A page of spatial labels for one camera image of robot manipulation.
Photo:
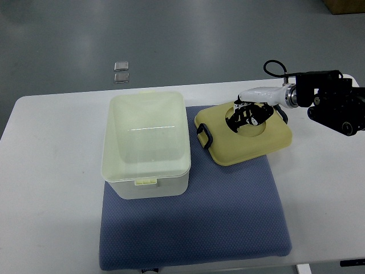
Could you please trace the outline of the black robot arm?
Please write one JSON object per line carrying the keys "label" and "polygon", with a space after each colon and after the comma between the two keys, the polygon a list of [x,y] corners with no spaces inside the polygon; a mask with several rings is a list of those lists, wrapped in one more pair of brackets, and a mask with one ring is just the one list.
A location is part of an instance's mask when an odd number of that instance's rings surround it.
{"label": "black robot arm", "polygon": [[278,60],[268,60],[263,70],[284,79],[288,107],[306,107],[308,117],[345,136],[364,130],[364,88],[338,70],[288,73]]}

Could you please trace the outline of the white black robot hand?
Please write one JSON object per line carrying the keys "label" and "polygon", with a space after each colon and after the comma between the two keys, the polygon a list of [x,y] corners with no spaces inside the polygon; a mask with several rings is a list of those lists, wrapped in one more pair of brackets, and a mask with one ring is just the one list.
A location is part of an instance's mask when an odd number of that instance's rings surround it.
{"label": "white black robot hand", "polygon": [[287,122],[287,116],[281,107],[298,107],[295,84],[251,88],[238,94],[233,102],[233,114],[225,119],[226,124],[237,133],[244,125],[259,126],[265,123],[274,111],[278,111],[284,122]]}

